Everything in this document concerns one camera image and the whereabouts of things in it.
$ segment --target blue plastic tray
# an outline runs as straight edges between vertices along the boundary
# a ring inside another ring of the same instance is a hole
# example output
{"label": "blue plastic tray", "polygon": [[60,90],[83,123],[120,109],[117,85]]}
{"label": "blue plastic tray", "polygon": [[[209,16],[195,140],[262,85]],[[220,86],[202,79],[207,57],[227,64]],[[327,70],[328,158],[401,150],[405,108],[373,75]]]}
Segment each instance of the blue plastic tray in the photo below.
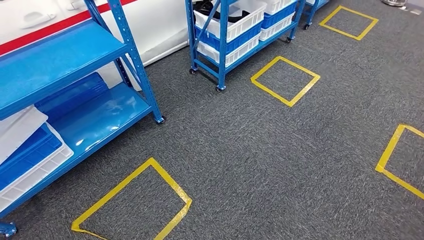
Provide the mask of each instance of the blue plastic tray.
{"label": "blue plastic tray", "polygon": [[[236,48],[240,47],[245,42],[249,41],[254,36],[258,35],[261,32],[261,25],[262,25],[262,22],[259,22],[258,24],[251,27],[249,30],[243,32],[240,36],[236,37],[230,42],[227,42],[226,48],[225,48],[225,54],[231,53]],[[199,34],[202,31],[202,29],[199,28],[198,26],[195,26],[195,28],[196,28],[196,36],[199,37]],[[211,46],[218,52],[220,51],[220,39],[210,32],[208,36],[208,30],[206,30],[204,34],[200,37],[200,41]]]}
{"label": "blue plastic tray", "polygon": [[0,165],[0,190],[56,151],[62,142],[44,123]]}
{"label": "blue plastic tray", "polygon": [[35,107],[48,116],[48,122],[54,123],[81,104],[109,90],[102,77],[97,73],[66,86],[43,100]]}
{"label": "blue plastic tray", "polygon": [[294,1],[292,4],[286,6],[285,8],[281,9],[277,13],[274,13],[273,15],[270,15],[268,13],[264,13],[263,14],[262,28],[263,29],[270,28],[274,24],[283,20],[285,17],[294,13],[296,11],[296,4],[297,4],[297,1]]}

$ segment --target white plastic tray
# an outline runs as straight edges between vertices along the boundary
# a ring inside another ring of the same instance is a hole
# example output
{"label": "white plastic tray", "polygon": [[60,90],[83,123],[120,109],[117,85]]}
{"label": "white plastic tray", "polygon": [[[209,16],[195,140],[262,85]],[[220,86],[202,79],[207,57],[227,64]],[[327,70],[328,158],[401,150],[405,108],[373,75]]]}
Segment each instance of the white plastic tray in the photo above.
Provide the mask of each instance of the white plastic tray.
{"label": "white plastic tray", "polygon": [[265,13],[269,15],[274,15],[275,13],[278,13],[283,8],[294,3],[294,1],[296,0],[259,0],[259,1],[266,3]]}
{"label": "white plastic tray", "polygon": [[0,190],[0,212],[20,198],[25,192],[38,184],[74,154],[74,152],[64,143],[59,133],[49,124],[47,125],[51,132],[60,139],[62,146],[33,168],[22,174],[11,184]]}
{"label": "white plastic tray", "polygon": [[[258,34],[254,37],[252,37],[249,41],[243,43],[243,45],[236,48],[234,51],[228,53],[225,56],[225,67],[229,67],[231,64],[233,64],[235,61],[237,61],[239,58],[241,58],[243,55],[248,53],[250,50],[252,50],[254,47],[256,47],[259,44],[259,37],[261,34]],[[213,60],[215,60],[216,63],[220,63],[220,52],[217,51],[215,48],[207,45],[206,43],[203,43],[199,41],[197,45],[197,50],[202,53],[203,55],[206,55]]]}
{"label": "white plastic tray", "polygon": [[295,15],[295,12],[293,12],[289,16],[286,16],[283,20],[277,22],[271,27],[268,27],[267,29],[261,28],[259,40],[265,41],[269,39],[271,36],[273,36],[274,34],[278,33],[279,31],[289,26],[292,23],[292,18],[294,15]]}
{"label": "white plastic tray", "polygon": [[[256,0],[238,0],[234,4],[231,4],[229,6],[229,15],[232,17],[241,16],[242,10],[245,10],[249,12],[250,14],[240,21],[237,21],[236,23],[228,23],[227,27],[227,34],[226,34],[226,42],[230,42],[231,40],[237,38],[242,33],[249,30],[251,27],[258,24],[260,21],[264,20],[264,11],[267,7],[267,4],[262,1],[256,1]],[[196,16],[196,26],[199,28],[203,28],[203,26],[206,23],[206,20],[208,19],[208,16],[201,14],[198,11],[194,11],[194,14]],[[210,20],[209,25],[206,29],[208,32],[215,35],[217,38],[220,37],[220,23],[218,19],[212,18]]]}
{"label": "white plastic tray", "polygon": [[43,123],[47,116],[29,106],[0,121],[0,164],[18,149]]}

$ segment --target yellow tape square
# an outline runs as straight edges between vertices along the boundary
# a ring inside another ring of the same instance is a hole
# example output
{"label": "yellow tape square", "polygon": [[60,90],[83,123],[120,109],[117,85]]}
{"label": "yellow tape square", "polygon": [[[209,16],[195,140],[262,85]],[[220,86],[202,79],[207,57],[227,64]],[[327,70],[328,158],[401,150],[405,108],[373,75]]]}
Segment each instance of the yellow tape square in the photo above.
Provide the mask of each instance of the yellow tape square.
{"label": "yellow tape square", "polygon": [[386,149],[381,155],[380,161],[378,161],[377,166],[375,166],[375,170],[379,173],[386,175],[389,179],[393,180],[395,183],[401,185],[402,187],[406,188],[407,190],[409,190],[410,192],[412,192],[413,194],[417,195],[418,197],[424,200],[424,193],[422,193],[420,190],[416,189],[415,187],[411,186],[409,183],[403,181],[402,179],[400,179],[399,177],[395,176],[393,173],[385,169],[386,164],[390,158],[390,155],[392,155],[393,150],[395,149],[396,144],[398,143],[405,129],[408,129],[411,132],[417,134],[418,136],[424,138],[424,133],[422,133],[415,127],[399,124],[399,126],[397,126],[396,130],[394,131],[394,134],[391,137],[390,141],[388,142]]}
{"label": "yellow tape square", "polygon": [[[355,35],[352,35],[352,34],[350,34],[350,33],[347,33],[347,32],[344,32],[344,31],[342,31],[342,30],[339,30],[339,29],[337,29],[337,28],[335,28],[335,27],[332,27],[332,26],[329,26],[329,25],[326,25],[326,23],[332,18],[332,17],[334,17],[334,15],[336,15],[340,10],[346,10],[346,11],[348,11],[348,12],[351,12],[351,13],[353,13],[353,14],[357,14],[357,15],[359,15],[359,16],[362,16],[362,17],[364,17],[364,18],[367,18],[367,19],[371,19],[372,20],[372,22],[365,28],[365,30],[361,33],[361,34],[359,34],[358,36],[355,36]],[[366,15],[366,14],[363,14],[363,13],[360,13],[360,12],[358,12],[358,11],[355,11],[355,10],[352,10],[352,9],[349,9],[349,8],[347,8],[347,7],[344,7],[344,6],[342,6],[342,5],[340,5],[340,6],[338,6],[332,13],[330,13],[330,15],[328,15],[326,18],[324,18],[324,20],[322,20],[322,22],[320,22],[319,23],[319,25],[321,25],[321,26],[323,26],[324,28],[328,28],[328,29],[330,29],[330,30],[333,30],[333,31],[335,31],[335,32],[337,32],[337,33],[339,33],[339,34],[342,34],[342,35],[345,35],[345,36],[348,36],[348,37],[350,37],[350,38],[353,38],[353,39],[356,39],[356,40],[358,40],[358,41],[360,41],[363,37],[365,37],[365,35],[367,35],[367,33],[377,24],[377,22],[378,22],[379,20],[377,19],[377,18],[375,18],[375,17],[372,17],[372,16],[368,16],[368,15]]]}
{"label": "yellow tape square", "polygon": [[111,198],[113,198],[117,193],[119,193],[126,185],[128,185],[134,178],[140,175],[147,167],[152,166],[157,173],[165,180],[166,183],[176,192],[176,194],[184,201],[185,206],[173,217],[173,219],[163,228],[154,238],[154,240],[164,239],[171,230],[183,219],[183,217],[189,211],[190,205],[192,204],[192,199],[184,192],[184,190],[175,182],[174,179],[159,165],[159,163],[153,158],[149,158],[145,163],[139,166],[135,171],[133,171],[129,176],[127,176],[123,181],[116,185],[110,192],[104,195],[98,202],[91,206],[87,211],[85,211],[81,216],[79,216],[71,225],[71,230],[90,234],[102,240],[107,240],[106,238],[95,234],[93,232],[84,230],[80,228],[85,220],[87,220],[94,212],[99,210],[103,205],[105,205]]}
{"label": "yellow tape square", "polygon": [[[284,97],[282,97],[282,96],[280,96],[280,95],[278,95],[277,93],[275,93],[275,92],[273,92],[271,89],[269,89],[269,88],[267,88],[266,86],[264,86],[264,85],[262,85],[260,82],[258,82],[258,78],[262,75],[262,74],[264,74],[268,69],[270,69],[274,64],[276,64],[279,60],[281,60],[281,61],[283,61],[283,62],[285,62],[285,63],[288,63],[288,64],[290,64],[291,66],[293,66],[293,67],[295,67],[295,68],[297,68],[297,69],[300,69],[300,70],[302,70],[303,72],[305,72],[305,73],[307,73],[307,74],[309,74],[309,75],[311,75],[311,76],[313,76],[313,78],[312,78],[312,80],[296,95],[296,96],[294,96],[293,97],[293,99],[292,100],[287,100],[287,99],[285,99]],[[301,97],[303,97],[303,95],[305,95],[308,91],[309,91],[309,89],[311,89],[312,88],[312,86],[320,79],[321,77],[318,75],[318,74],[316,74],[316,73],[314,73],[314,72],[312,72],[312,71],[310,71],[310,70],[308,70],[308,69],[306,69],[306,68],[304,68],[303,66],[301,66],[301,65],[299,65],[299,64],[297,64],[297,63],[295,63],[295,62],[292,62],[292,61],[290,61],[290,60],[288,60],[287,58],[285,58],[285,57],[282,57],[282,56],[277,56],[276,58],[274,58],[271,62],[269,62],[267,65],[265,65],[261,70],[259,70],[255,75],[253,75],[251,78],[250,78],[250,80],[251,80],[251,82],[254,84],[254,85],[256,85],[258,88],[260,88],[260,89],[262,89],[262,90],[264,90],[265,92],[267,92],[267,93],[269,93],[269,94],[271,94],[274,98],[277,98],[278,100],[280,100],[281,102],[283,102],[284,104],[286,104],[287,106],[289,106],[289,107],[293,107],[293,105],[295,105],[295,103],[297,103],[298,101],[299,101],[299,99],[301,99]]]}

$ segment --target plastic bin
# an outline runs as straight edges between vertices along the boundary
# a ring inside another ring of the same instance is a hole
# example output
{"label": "plastic bin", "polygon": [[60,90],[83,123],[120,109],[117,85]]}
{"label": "plastic bin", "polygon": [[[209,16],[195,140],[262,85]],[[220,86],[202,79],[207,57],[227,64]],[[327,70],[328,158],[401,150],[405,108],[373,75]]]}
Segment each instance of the plastic bin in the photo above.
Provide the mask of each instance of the plastic bin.
{"label": "plastic bin", "polygon": [[278,33],[279,31],[287,28],[292,23],[292,18],[294,15],[295,13],[292,13],[289,16],[286,16],[283,20],[272,25],[271,27],[268,27],[267,29],[261,29],[259,40],[265,41],[269,39],[271,36],[273,36],[274,34]]}
{"label": "plastic bin", "polygon": [[93,72],[37,102],[35,106],[48,116],[49,123],[54,123],[81,104],[108,90],[102,77],[97,72]]}
{"label": "plastic bin", "polygon": [[[236,50],[230,52],[225,56],[225,67],[229,67],[231,64],[236,62],[239,58],[241,58],[243,55],[248,53],[250,50],[252,50],[254,47],[256,47],[259,44],[259,37],[261,34],[258,34],[249,41],[245,42],[243,45],[239,46]],[[210,57],[212,60],[214,60],[217,64],[220,63],[220,52],[214,49],[213,47],[199,41],[199,44],[197,46],[197,50],[207,56]]]}
{"label": "plastic bin", "polygon": [[296,4],[297,0],[289,1],[286,6],[279,12],[270,15],[265,13],[263,16],[263,22],[262,22],[262,28],[267,29],[272,27],[274,24],[280,22],[281,20],[285,19],[287,16],[291,15],[296,11]]}
{"label": "plastic bin", "polygon": [[293,0],[259,0],[266,3],[265,13],[274,15],[293,3]]}
{"label": "plastic bin", "polygon": [[62,142],[44,123],[0,165],[0,189],[56,151]]}
{"label": "plastic bin", "polygon": [[0,164],[47,120],[33,105],[0,121]]}
{"label": "plastic bin", "polygon": [[[226,47],[225,47],[225,53],[226,54],[231,53],[236,48],[240,47],[241,45],[243,45],[244,43],[246,43],[247,41],[249,41],[250,39],[252,39],[256,35],[258,35],[261,32],[261,26],[262,26],[262,21],[260,21],[258,24],[256,24],[255,26],[253,26],[249,30],[245,31],[244,33],[242,33],[240,36],[236,37],[232,41],[228,42],[226,44]],[[202,29],[200,29],[198,26],[195,26],[195,29],[196,29],[196,36],[199,37],[199,34],[202,31]],[[211,46],[215,50],[217,50],[217,51],[220,50],[220,39],[217,38],[212,33],[203,34],[200,37],[200,40],[203,43]]]}
{"label": "plastic bin", "polygon": [[[238,22],[228,23],[227,34],[226,34],[226,42],[229,43],[259,22],[264,19],[264,11],[267,7],[267,4],[262,1],[256,0],[238,0],[234,4],[229,6],[229,15],[230,16],[240,16],[242,14],[242,10],[249,12],[250,14]],[[206,23],[208,16],[201,14],[198,11],[193,11],[196,17],[196,26],[200,29]],[[215,35],[218,39],[220,38],[220,23],[219,19],[212,18],[210,20],[209,25],[206,29],[210,34]]]}
{"label": "plastic bin", "polygon": [[0,188],[0,212],[21,197],[26,191],[38,184],[47,175],[56,170],[57,167],[74,154],[63,142],[58,132],[48,124],[47,127],[48,130],[50,130],[50,134],[53,134],[56,139],[59,140],[61,146],[27,170],[24,174],[18,176],[12,183],[8,184],[3,189]]}

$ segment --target shelf rack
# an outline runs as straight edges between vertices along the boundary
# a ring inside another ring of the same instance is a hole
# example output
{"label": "shelf rack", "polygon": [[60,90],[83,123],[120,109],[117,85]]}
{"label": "shelf rack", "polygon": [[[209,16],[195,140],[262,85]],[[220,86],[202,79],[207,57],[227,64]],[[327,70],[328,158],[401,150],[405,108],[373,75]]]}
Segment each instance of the shelf rack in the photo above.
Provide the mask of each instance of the shelf rack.
{"label": "shelf rack", "polygon": [[[235,3],[237,0],[217,0],[217,2],[214,5],[214,8],[212,9],[209,17],[207,18],[206,23],[204,24],[199,37],[196,37],[195,32],[195,22],[193,17],[193,3],[192,0],[185,0],[185,7],[186,7],[186,15],[187,15],[187,24],[188,24],[188,42],[190,47],[190,60],[191,60],[191,69],[190,73],[195,74],[198,70],[198,67],[202,67],[204,70],[212,74],[214,77],[218,79],[218,84],[215,87],[215,90],[217,92],[221,92],[226,88],[225,86],[225,77],[226,75],[233,70],[235,67],[239,66],[241,63],[246,61],[248,58],[250,58],[255,53],[259,52],[261,49],[268,46],[270,43],[274,42],[278,38],[280,38],[283,34],[290,32],[290,35],[287,37],[287,42],[290,43],[295,38],[295,32],[296,28],[298,26],[299,20],[302,15],[302,11],[305,6],[305,0],[298,0],[299,4],[296,8],[296,14],[294,17],[294,20],[291,22],[290,25],[285,27],[284,29],[280,30],[278,33],[274,34],[272,37],[268,38],[265,41],[259,41],[259,44],[254,47],[252,50],[244,54],[242,57],[240,57],[238,60],[236,60],[234,63],[226,67],[226,46],[227,46],[227,27],[228,27],[228,21],[219,21],[220,22],[220,37],[219,37],[219,63],[215,62],[212,58],[203,55],[197,50],[197,45],[199,43],[199,39],[201,38],[202,34],[207,34],[207,27],[212,19],[212,16],[214,15],[215,11],[217,10],[218,6],[220,5],[220,18],[221,19],[227,19],[229,16],[229,7],[231,4]],[[200,59],[199,56],[202,56],[204,59],[208,60],[209,62],[213,63],[215,66],[218,67],[218,72],[214,71],[210,67],[208,67],[206,64],[204,64]]]}
{"label": "shelf rack", "polygon": [[315,12],[322,6],[327,4],[330,0],[315,0],[313,3],[306,2],[308,8],[305,8],[303,14],[307,15],[306,24],[303,26],[304,30],[307,30],[312,25],[312,19],[314,18]]}
{"label": "shelf rack", "polygon": [[[165,122],[120,0],[108,0],[108,4],[123,43],[111,34],[94,0],[84,1],[91,15],[89,20],[0,57],[0,120],[110,62],[115,63],[122,83],[50,123],[74,155],[2,210],[0,218],[146,115],[152,113],[157,123]],[[132,88],[121,59],[141,86],[142,94]],[[0,223],[0,235],[8,237],[15,232],[13,223]]]}

